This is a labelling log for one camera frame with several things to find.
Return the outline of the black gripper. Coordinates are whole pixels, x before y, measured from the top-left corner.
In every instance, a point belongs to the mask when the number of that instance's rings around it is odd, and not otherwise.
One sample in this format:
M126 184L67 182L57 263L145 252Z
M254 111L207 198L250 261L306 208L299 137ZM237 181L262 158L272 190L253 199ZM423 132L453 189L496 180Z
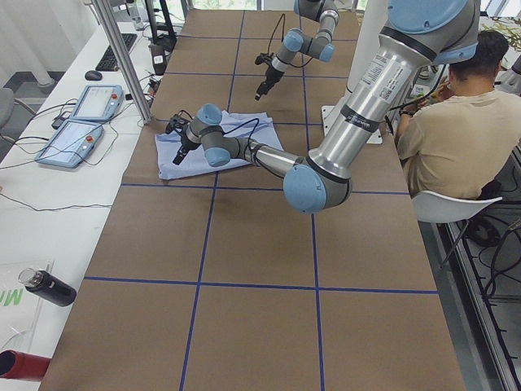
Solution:
M192 141L189 138L188 134L181 133L180 138L181 138L181 146L180 146L179 150L177 151L176 156L173 159L173 163L175 165L180 165L183 162L183 160L186 158L186 156L188 155L188 152L194 151L198 148L198 143Z
M284 72L281 72L276 68L269 66L265 72L265 81L260 83L256 90L255 100L260 100L262 96L267 95L271 90L272 86L278 83L283 76Z

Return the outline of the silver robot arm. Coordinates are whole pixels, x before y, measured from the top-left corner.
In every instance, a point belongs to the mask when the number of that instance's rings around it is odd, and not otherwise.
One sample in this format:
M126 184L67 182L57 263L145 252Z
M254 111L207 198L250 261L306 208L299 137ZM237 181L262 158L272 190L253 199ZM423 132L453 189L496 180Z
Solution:
M294 1L294 12L306 19L319 23L317 33L310 37L301 29L290 29L282 39L277 53L267 51L260 53L255 60L256 65L267 64L265 80L256 90L255 100L266 95L283 77L297 53L312 59L329 62L335 52L332 44L333 34L339 23L339 12L333 1Z
M225 136L221 109L205 104L184 126L173 163L203 148L212 167L249 161L283 178L287 202L303 213L342 204L350 195L350 165L401 91L430 64L470 59L477 47L479 2L390 1L379 50L339 110L319 147L307 156L280 151L251 138Z

